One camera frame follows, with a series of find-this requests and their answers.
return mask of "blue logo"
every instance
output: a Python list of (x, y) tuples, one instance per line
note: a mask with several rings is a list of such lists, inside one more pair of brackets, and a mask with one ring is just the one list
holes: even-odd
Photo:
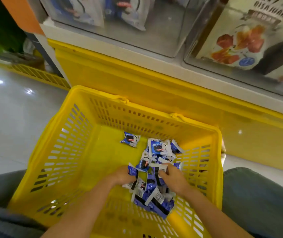
[(255, 62), (254, 58), (245, 57), (245, 58), (243, 58), (242, 60), (239, 61), (239, 65), (242, 66), (242, 67), (246, 67), (246, 66), (254, 64), (254, 62)]

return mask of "yellow shopping basket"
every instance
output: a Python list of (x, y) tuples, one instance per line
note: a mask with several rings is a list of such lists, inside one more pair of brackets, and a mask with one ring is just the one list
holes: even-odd
[[(137, 148), (120, 143), (124, 130), (142, 136)], [(186, 150), (177, 160), (184, 162), (188, 182), (221, 208), (222, 137), (217, 128), (82, 86), (70, 90), (47, 125), (9, 208), (45, 226), (55, 224), (103, 176), (120, 165), (137, 164), (148, 137), (174, 138)], [(91, 236), (209, 237), (194, 210), (180, 197), (166, 220), (134, 205), (130, 198), (127, 189), (114, 188)]]

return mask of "white shelf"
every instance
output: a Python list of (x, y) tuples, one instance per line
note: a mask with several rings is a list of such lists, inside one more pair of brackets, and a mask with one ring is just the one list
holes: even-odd
[(48, 18), (40, 24), (47, 38), (111, 56), (186, 82), (283, 113), (283, 96)]

